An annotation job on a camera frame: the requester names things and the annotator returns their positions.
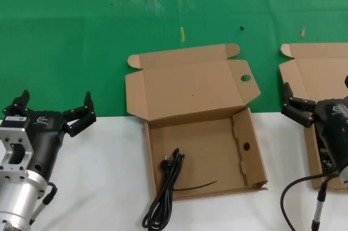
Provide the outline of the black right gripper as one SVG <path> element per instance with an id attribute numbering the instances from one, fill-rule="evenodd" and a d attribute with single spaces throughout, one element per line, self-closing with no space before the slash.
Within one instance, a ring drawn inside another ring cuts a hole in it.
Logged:
<path id="1" fill-rule="evenodd" d="M 345 78 L 345 85 L 348 88 L 348 76 Z M 324 143 L 333 165 L 339 171 L 347 166 L 346 98 L 326 99 L 316 103 L 294 97 L 290 84 L 285 82 L 281 113 L 306 128 L 314 123 L 318 137 Z"/>

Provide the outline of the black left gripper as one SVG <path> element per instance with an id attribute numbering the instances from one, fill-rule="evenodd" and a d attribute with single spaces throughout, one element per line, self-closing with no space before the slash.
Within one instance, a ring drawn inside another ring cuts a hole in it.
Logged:
<path id="1" fill-rule="evenodd" d="M 28 90 L 3 109 L 5 158 L 20 171 L 29 170 L 49 182 L 65 132 L 74 137 L 96 122 L 90 91 L 81 107 L 64 111 L 27 108 Z"/>

